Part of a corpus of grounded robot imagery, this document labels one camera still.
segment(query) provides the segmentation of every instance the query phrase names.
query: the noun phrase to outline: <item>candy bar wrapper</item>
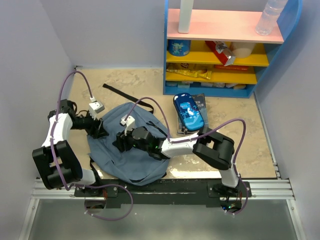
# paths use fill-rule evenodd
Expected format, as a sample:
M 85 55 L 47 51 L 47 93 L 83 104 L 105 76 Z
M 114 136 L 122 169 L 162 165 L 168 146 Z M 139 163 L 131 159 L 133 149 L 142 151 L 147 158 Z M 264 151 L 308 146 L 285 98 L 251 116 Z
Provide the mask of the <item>candy bar wrapper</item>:
M 236 56 L 223 41 L 205 41 L 205 43 L 224 66 L 235 62 Z
M 166 68 L 169 73 L 176 73 L 192 78 L 211 79 L 212 66 L 208 64 L 195 63 L 169 63 Z

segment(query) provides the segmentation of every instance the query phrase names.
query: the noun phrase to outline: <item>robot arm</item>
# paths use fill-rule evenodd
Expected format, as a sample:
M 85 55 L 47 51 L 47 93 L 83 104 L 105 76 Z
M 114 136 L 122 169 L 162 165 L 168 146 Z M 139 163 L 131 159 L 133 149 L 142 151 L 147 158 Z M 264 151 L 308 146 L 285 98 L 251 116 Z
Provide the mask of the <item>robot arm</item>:
M 221 174 L 222 185 L 218 186 L 216 191 L 222 194 L 230 193 L 235 195 L 232 189 L 235 189 L 239 184 L 239 178 L 236 175 L 232 164 L 232 157 L 235 152 L 235 142 L 219 133 L 214 132 L 205 137 L 194 139 L 211 131 L 210 128 L 204 127 L 199 132 L 190 136 L 179 138 L 159 138 L 154 137 L 144 126 L 135 128 L 134 118 L 129 116 L 129 127 L 121 120 L 121 125 L 125 126 L 123 132 L 119 132 L 116 136 L 116 141 L 113 145 L 120 152 L 129 151 L 132 147 L 145 151 L 149 156 L 156 160 L 170 159 L 179 155 L 195 154 L 211 167 L 219 170 Z
M 91 185 L 96 182 L 92 170 L 81 168 L 75 153 L 68 144 L 68 137 L 71 129 L 85 130 L 93 138 L 107 136 L 108 133 L 102 127 L 102 120 L 97 118 L 97 114 L 103 109 L 104 106 L 94 99 L 94 102 L 89 103 L 86 116 L 78 116 L 72 101 L 67 99 L 61 101 L 60 113 L 53 133 L 53 145 L 56 156 L 62 162 L 59 166 L 68 184 Z M 53 110 L 48 115 L 50 127 L 47 137 L 41 148 L 32 152 L 35 165 L 47 189 L 61 188 L 63 186 L 56 166 L 51 166 L 53 156 L 50 140 L 55 118 L 56 110 Z

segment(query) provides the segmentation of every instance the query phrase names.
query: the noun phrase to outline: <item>plastic bottle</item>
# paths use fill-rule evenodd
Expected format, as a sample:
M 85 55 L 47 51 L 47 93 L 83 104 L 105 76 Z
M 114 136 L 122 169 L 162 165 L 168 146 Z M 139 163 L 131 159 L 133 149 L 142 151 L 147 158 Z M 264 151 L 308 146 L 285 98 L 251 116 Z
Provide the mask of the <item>plastic bottle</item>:
M 260 20 L 255 27 L 257 34 L 266 36 L 272 32 L 287 2 L 288 0 L 268 0 Z
M 178 27 L 178 32 L 181 34 L 189 33 L 191 13 L 192 13 L 193 6 L 194 6 L 194 0 L 181 0 L 179 27 Z

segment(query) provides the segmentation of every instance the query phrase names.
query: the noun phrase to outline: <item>white bracket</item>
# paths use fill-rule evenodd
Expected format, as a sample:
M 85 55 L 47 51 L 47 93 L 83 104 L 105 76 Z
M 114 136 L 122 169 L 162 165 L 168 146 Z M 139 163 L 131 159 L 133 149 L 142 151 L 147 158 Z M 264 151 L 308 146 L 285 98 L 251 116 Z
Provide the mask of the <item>white bracket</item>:
M 136 126 L 136 120 L 134 117 L 132 116 L 128 116 L 128 118 L 125 120 L 125 118 L 127 117 L 127 115 L 123 116 L 121 118 L 121 122 L 120 124 L 122 126 L 125 126 L 125 130 L 124 130 L 124 135 L 126 136 L 127 135 L 127 132 L 128 131 L 131 131 L 132 129 L 135 128 Z

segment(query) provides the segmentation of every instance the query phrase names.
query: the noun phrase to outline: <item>black mounting plate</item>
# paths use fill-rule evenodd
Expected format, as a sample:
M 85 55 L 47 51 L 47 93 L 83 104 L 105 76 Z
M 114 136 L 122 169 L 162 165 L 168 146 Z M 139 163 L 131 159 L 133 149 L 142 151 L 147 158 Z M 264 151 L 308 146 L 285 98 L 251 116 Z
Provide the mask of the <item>black mounting plate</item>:
M 128 189 L 134 204 L 151 205 L 205 205 L 208 208 L 220 207 L 223 195 L 215 192 L 213 186 L 221 184 L 221 179 L 159 179 L 144 186 L 136 186 L 119 179 L 102 179 L 102 184 L 117 184 Z M 248 197 L 252 196 L 250 183 L 244 182 L 248 190 Z M 242 197 L 246 197 L 246 189 L 239 184 Z M 106 208 L 120 208 L 121 204 L 130 204 L 131 200 L 122 188 L 108 187 Z M 75 190 L 75 197 L 92 197 L 86 189 Z

